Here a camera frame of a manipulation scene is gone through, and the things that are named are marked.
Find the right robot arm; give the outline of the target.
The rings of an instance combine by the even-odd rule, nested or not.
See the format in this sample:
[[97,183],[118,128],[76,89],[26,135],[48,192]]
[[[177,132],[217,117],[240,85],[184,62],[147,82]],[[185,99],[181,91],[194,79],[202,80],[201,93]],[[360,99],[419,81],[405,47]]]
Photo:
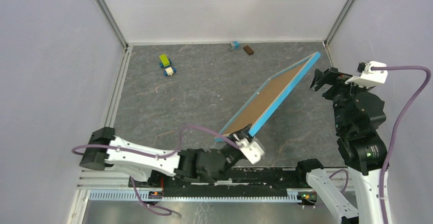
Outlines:
[[330,85],[322,96],[333,102],[338,150],[352,179],[357,206],[330,181],[318,159],[298,162],[295,181],[318,194],[336,223],[385,223],[379,177],[388,151],[376,131],[386,120],[384,101],[368,88],[350,83],[351,77],[334,67],[316,69],[310,88],[318,91]]

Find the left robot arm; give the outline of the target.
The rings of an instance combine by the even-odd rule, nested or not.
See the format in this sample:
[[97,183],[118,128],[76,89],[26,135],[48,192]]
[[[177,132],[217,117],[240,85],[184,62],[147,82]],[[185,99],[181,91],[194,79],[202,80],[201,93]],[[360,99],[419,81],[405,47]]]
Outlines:
[[115,129],[104,127],[91,134],[86,145],[79,145],[72,152],[81,156],[82,168],[104,171],[113,168],[129,175],[133,181],[154,187],[160,182],[160,173],[189,182],[216,182],[238,161],[245,159],[257,163],[262,150],[248,133],[249,126],[224,136],[201,126],[181,129],[200,130],[226,142],[222,148],[208,150],[181,149],[183,135],[174,150],[160,150],[132,143],[115,135]]

